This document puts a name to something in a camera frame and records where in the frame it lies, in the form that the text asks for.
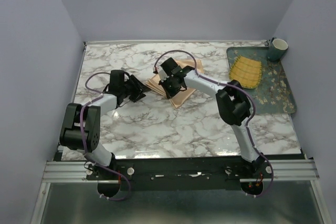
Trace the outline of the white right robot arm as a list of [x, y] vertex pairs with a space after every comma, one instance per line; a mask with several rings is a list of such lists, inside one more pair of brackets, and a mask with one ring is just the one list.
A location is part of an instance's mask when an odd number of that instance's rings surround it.
[[214, 98], [221, 119], [235, 133], [243, 160], [242, 173], [249, 178], [259, 174], [266, 158], [257, 149], [248, 126], [256, 108], [238, 81], [220, 82], [199, 73], [196, 66], [182, 68], [173, 58], [167, 59], [160, 66], [154, 66], [154, 73], [159, 75], [159, 85], [168, 98], [173, 98], [188, 88]]

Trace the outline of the peach cloth napkin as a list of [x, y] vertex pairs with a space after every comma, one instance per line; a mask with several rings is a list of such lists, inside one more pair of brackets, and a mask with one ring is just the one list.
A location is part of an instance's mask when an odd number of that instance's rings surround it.
[[[195, 64], [193, 60], [176, 60], [176, 63], [181, 67], [184, 68], [186, 66], [194, 67]], [[197, 60], [197, 71], [200, 73], [204, 73], [203, 65], [201, 60]], [[166, 98], [166, 94], [164, 89], [159, 85], [160, 77], [158, 74], [155, 74], [152, 78], [148, 79], [145, 85], [149, 87], [151, 90], [155, 91], [156, 93], [164, 96]], [[196, 90], [192, 88], [187, 88], [186, 91], [180, 91], [177, 95], [173, 98], [170, 98], [169, 101], [171, 105], [178, 109]]]

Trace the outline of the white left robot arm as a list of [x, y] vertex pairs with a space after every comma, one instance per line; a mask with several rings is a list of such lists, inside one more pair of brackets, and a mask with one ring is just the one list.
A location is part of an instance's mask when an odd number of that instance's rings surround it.
[[100, 119], [110, 111], [123, 106], [124, 99], [137, 102], [150, 88], [124, 70], [107, 72], [109, 83], [102, 90], [85, 87], [98, 95], [84, 104], [70, 103], [66, 107], [59, 142], [63, 147], [81, 153], [84, 158], [99, 165], [98, 173], [104, 179], [116, 175], [116, 159], [100, 142]]

